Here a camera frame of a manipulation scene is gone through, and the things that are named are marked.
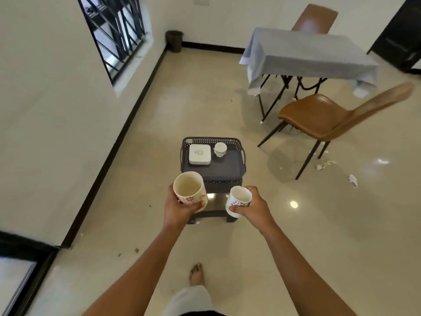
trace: small white cup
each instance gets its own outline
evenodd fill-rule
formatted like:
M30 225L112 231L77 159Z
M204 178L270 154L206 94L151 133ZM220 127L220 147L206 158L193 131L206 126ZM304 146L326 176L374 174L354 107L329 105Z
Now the small white cup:
M235 218L242 217L239 213L234 213L229 210L231 205L248 207L252 198L251 192L242 186L234 186L229 192L227 203L225 204L225 210L229 215Z
M216 156L221 158L227 152L227 145L225 143L218 142L218 143L215 144L215 147L213 148L213 151L214 151Z
M206 194L203 177L197 172L184 172L178 175L174 181L173 189L177 198L184 204L205 201L205 206L197 212L202 211L208 205L208 195Z

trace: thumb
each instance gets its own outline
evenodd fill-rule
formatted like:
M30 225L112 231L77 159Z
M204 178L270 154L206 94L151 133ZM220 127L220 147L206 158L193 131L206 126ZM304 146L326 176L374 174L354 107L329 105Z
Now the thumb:
M191 205L187 205L187 208L189 211L193 214L194 212L197 212L199 209L201 209L203 206L205 206L205 201L197 202Z
M238 214L241 214L241 215L244 216L244 209L245 209L245 207L231 205L228 209L231 212L238 213Z

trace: beige tiled floor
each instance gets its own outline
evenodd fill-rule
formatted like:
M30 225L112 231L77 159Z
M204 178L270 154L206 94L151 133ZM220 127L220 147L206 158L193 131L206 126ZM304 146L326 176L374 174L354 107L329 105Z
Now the beige tiled floor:
M30 315L80 315L144 251L161 228L166 187L180 172L186 136L241 140L244 184L259 187L285 233L358 314L419 315L420 80L382 62L378 91L411 79L412 97L333 141L322 161L336 165L317 171L320 162L313 159L295 181L313 139L287 128L256 147L277 124L276 112L290 101L295 83L260 125L259 104L246 94L238 61L239 55L191 49L166 55L83 223L83 237L60 253ZM269 79L266 106L279 88L279 79ZM343 80L328 80L320 92L348 109L363 102ZM357 189L349 174L357 177ZM296 315L260 234L244 219L212 218L186 227L147 316L159 315L187 285L197 261L219 312Z

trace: bare foot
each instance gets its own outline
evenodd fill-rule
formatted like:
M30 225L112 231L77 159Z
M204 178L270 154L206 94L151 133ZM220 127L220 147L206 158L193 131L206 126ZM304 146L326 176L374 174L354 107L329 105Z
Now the bare foot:
M203 274L202 264L197 263L190 271L190 286L205 285L205 276Z

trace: white pants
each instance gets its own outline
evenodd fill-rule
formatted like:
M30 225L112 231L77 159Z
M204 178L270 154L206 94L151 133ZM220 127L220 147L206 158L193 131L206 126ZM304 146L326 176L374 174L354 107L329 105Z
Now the white pants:
M214 311L211 296L203 285L185 287L175 294L162 316L180 316L191 311Z

